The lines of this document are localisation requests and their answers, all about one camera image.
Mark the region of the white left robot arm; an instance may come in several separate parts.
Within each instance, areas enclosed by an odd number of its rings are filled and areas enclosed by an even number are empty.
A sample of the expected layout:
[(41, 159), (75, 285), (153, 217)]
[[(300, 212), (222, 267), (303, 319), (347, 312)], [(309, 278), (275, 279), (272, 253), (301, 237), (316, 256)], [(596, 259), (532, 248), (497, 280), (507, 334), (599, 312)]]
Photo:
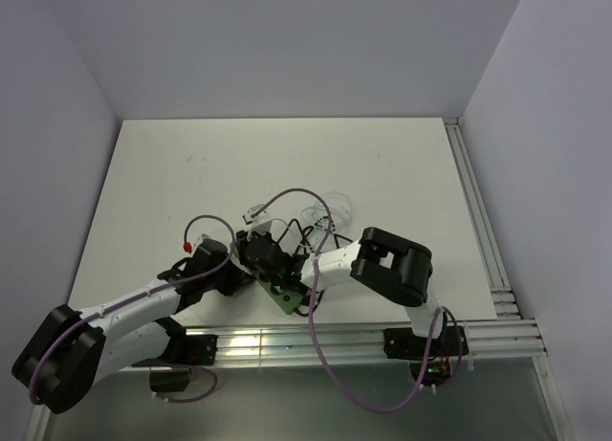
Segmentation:
[(134, 364), (210, 364), (214, 348), (193, 346), (174, 315), (210, 292), (232, 297), (253, 277), (212, 239), (140, 289), (96, 307), (54, 308), (16, 358), (12, 376), (33, 402), (59, 414), (105, 377)]

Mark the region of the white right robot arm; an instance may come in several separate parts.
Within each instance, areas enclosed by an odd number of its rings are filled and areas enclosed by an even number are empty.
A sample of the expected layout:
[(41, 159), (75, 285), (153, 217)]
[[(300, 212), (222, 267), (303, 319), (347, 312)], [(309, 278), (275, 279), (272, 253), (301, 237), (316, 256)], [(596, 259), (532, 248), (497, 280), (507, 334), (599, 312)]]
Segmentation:
[(446, 344), (444, 321), (434, 322), (440, 304), (427, 292), (433, 273), (427, 247), (375, 227), (344, 247), (309, 255), (284, 252), (269, 232), (239, 232), (237, 238), (240, 264), (286, 314), (354, 281), (403, 306), (419, 351), (432, 355)]

